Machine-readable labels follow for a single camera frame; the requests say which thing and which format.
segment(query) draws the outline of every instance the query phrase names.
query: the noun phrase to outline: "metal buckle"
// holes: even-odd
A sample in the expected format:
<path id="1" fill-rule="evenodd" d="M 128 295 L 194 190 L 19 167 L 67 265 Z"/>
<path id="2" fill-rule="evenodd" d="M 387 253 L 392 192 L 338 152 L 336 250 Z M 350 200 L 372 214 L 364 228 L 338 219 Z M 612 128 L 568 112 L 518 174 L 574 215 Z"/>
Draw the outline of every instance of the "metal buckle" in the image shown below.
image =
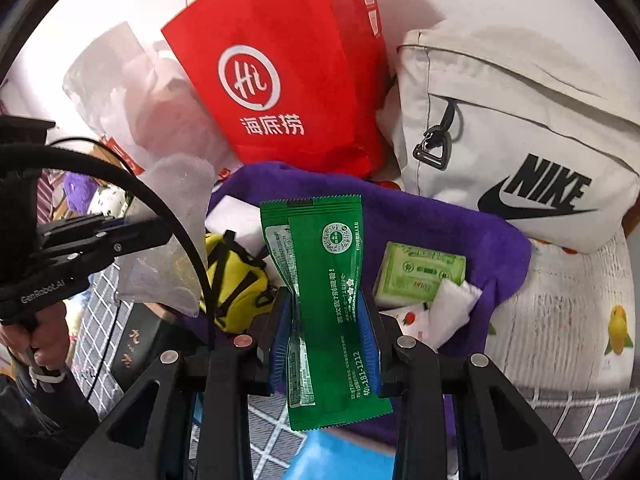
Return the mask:
<path id="1" fill-rule="evenodd" d="M 440 156 L 433 155 L 430 151 L 433 148 L 442 146 Z M 425 164 L 429 164 L 436 170 L 447 169 L 449 157 L 451 156 L 451 134 L 449 130 L 444 130 L 440 124 L 432 126 L 424 133 L 424 139 L 414 148 L 414 158 Z"/>

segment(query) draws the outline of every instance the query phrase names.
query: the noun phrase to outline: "person's hand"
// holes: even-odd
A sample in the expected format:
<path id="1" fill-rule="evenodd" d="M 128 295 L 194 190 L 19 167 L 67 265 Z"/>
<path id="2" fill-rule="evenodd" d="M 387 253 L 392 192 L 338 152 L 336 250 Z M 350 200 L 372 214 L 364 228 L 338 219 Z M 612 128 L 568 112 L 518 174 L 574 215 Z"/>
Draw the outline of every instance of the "person's hand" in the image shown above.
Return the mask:
<path id="1" fill-rule="evenodd" d="M 20 324 L 0 326 L 0 343 L 20 362 L 28 365 L 24 351 L 32 347 L 36 363 L 49 370 L 65 365 L 69 350 L 69 330 L 66 326 L 66 306 L 60 301 L 36 314 L 38 327 L 30 334 Z"/>

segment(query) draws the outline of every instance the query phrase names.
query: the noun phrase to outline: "lemon print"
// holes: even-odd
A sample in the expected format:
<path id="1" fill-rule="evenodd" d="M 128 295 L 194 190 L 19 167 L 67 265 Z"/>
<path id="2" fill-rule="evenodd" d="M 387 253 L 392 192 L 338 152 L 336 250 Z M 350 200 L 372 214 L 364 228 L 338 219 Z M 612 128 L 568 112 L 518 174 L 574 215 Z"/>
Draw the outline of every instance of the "lemon print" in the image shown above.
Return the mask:
<path id="1" fill-rule="evenodd" d="M 609 319 L 609 344 L 607 344 L 604 355 L 607 355 L 612 350 L 615 355 L 620 355 L 625 348 L 633 347 L 634 343 L 626 331 L 625 309 L 622 308 L 622 305 L 616 305 L 611 309 L 611 318 Z"/>

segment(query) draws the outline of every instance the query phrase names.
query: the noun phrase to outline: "white plastic bag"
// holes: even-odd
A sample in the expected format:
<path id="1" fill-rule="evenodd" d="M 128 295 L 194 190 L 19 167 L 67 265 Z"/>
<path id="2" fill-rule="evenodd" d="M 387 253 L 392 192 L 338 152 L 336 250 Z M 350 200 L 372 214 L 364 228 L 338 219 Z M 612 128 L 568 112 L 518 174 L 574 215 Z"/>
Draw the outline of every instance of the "white plastic bag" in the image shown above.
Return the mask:
<path id="1" fill-rule="evenodd" d="M 194 156 L 177 153 L 161 159 L 145 171 L 140 180 L 174 212 L 205 262 L 204 219 L 216 181 L 212 165 Z M 133 215 L 145 217 L 153 213 L 135 199 L 127 210 L 127 217 Z M 200 282 L 175 236 L 164 246 L 121 256 L 118 264 L 119 299 L 162 303 L 187 316 L 198 315 L 202 294 Z"/>
<path id="2" fill-rule="evenodd" d="M 207 160 L 218 171 L 237 169 L 237 157 L 180 64 L 160 54 L 166 53 L 149 55 L 129 24 L 121 23 L 78 56 L 63 90 L 87 125 L 138 174 L 174 153 Z"/>

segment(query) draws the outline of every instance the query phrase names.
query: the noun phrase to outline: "purple cloth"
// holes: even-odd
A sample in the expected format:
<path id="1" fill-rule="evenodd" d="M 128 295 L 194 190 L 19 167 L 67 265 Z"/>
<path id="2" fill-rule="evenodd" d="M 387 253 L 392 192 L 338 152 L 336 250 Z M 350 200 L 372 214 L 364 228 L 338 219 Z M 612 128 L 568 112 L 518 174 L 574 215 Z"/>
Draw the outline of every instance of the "purple cloth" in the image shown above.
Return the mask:
<path id="1" fill-rule="evenodd" d="M 65 173 L 62 187 L 65 190 L 66 204 L 71 211 L 84 215 L 91 205 L 98 183 L 90 176 L 77 173 Z"/>
<path id="2" fill-rule="evenodd" d="M 389 241 L 466 256 L 466 280 L 481 288 L 482 296 L 471 312 L 470 322 L 440 352 L 463 358 L 483 352 L 491 315 L 498 304 L 520 288 L 531 256 L 529 240 L 501 218 L 385 189 L 351 176 L 309 173 L 277 162 L 252 164 L 238 170 L 212 195 L 209 211 L 225 195 L 259 205 L 265 200 L 342 194 L 362 197 L 363 287 L 373 287 Z M 206 323 L 200 318 L 193 321 Z M 450 400 L 445 407 L 447 433 L 453 435 Z M 395 413 L 380 416 L 353 424 L 351 429 L 395 444 L 398 417 Z"/>

